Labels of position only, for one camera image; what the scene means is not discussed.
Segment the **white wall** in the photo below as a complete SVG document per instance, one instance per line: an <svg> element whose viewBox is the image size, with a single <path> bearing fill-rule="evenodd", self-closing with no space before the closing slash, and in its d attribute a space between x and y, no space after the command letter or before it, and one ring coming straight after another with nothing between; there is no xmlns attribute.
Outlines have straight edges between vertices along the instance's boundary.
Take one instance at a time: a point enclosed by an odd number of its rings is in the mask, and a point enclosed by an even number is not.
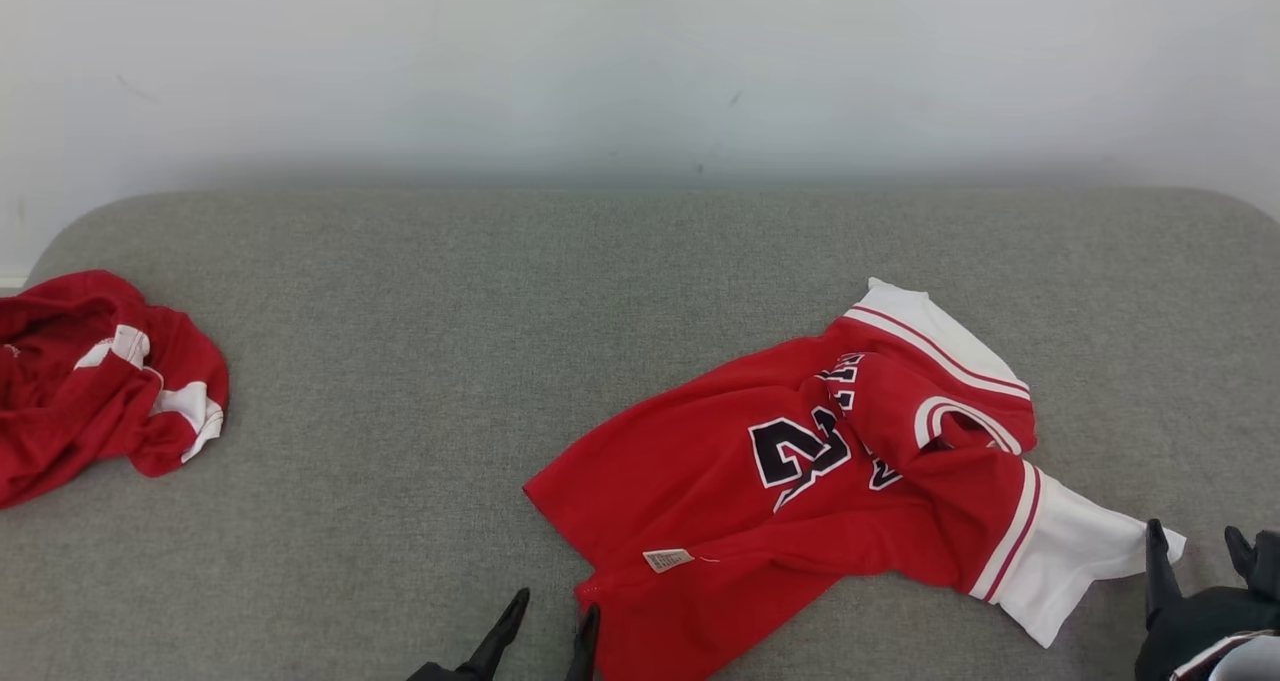
<svg viewBox="0 0 1280 681"><path fill-rule="evenodd" d="M1277 148L1280 0L0 0L0 270L97 204L246 178L1181 184L1280 216Z"/></svg>

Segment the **white care label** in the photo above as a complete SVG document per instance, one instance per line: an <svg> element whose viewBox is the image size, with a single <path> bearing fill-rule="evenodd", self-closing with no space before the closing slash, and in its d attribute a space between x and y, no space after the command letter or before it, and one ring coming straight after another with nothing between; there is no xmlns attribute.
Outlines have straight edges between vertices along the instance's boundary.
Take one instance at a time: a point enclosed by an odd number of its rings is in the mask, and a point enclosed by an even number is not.
<svg viewBox="0 0 1280 681"><path fill-rule="evenodd" d="M685 549L658 549L655 552L644 552L644 559L649 563L649 568L662 573L663 571L671 571L681 563L694 561L694 557Z"/></svg>

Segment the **red jersey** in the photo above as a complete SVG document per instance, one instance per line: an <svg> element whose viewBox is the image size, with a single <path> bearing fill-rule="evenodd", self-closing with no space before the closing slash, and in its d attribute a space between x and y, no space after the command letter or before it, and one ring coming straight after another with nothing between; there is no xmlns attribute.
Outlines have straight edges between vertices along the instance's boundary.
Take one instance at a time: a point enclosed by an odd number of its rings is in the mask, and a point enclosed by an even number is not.
<svg viewBox="0 0 1280 681"><path fill-rule="evenodd" d="M1047 646L1093 580L1143 570L1140 522L1023 461L1010 367L928 294L869 285L823 335L646 399L525 486L595 567L577 595L609 681L704 678L884 571L1001 604Z"/></svg>
<svg viewBox="0 0 1280 681"><path fill-rule="evenodd" d="M218 438L227 365L183 314L108 271L0 298L0 508L128 456L168 474Z"/></svg>

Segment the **clothing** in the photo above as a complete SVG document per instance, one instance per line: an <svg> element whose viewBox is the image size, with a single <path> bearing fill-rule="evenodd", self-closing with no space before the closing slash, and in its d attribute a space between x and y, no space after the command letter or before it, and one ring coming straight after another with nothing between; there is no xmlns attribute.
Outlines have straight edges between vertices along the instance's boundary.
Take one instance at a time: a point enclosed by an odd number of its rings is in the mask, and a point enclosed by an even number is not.
<svg viewBox="0 0 1280 681"><path fill-rule="evenodd" d="M180 467L220 434L227 394L215 344L109 271L0 300L0 508L99 458Z"/></svg>
<svg viewBox="0 0 1280 681"><path fill-rule="evenodd" d="M525 488L595 567L611 681L703 678L849 575L1001 604L1043 645L1144 526L1020 453L1030 393L928 294L877 279L815 338L604 422ZM1184 539L1170 534L1170 556Z"/></svg>

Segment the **gray fabric surface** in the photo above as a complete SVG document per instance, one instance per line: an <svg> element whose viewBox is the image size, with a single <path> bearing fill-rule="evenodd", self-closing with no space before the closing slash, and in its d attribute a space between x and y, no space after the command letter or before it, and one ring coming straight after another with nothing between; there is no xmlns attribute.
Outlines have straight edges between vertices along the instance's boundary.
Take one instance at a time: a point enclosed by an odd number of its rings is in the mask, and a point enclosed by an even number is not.
<svg viewBox="0 0 1280 681"><path fill-rule="evenodd" d="M521 484L869 275L1029 381L1034 463L1188 535L1185 589L1235 582L1224 525L1280 527L1280 227L1220 195L169 195L91 212L32 282L82 268L195 317L228 426L163 479L100 463L0 513L6 680L397 681L463 661L521 585L500 678L557 678L589 567ZM1097 584L1043 650L850 579L721 677L1129 678L1142 617L1140 577Z"/></svg>

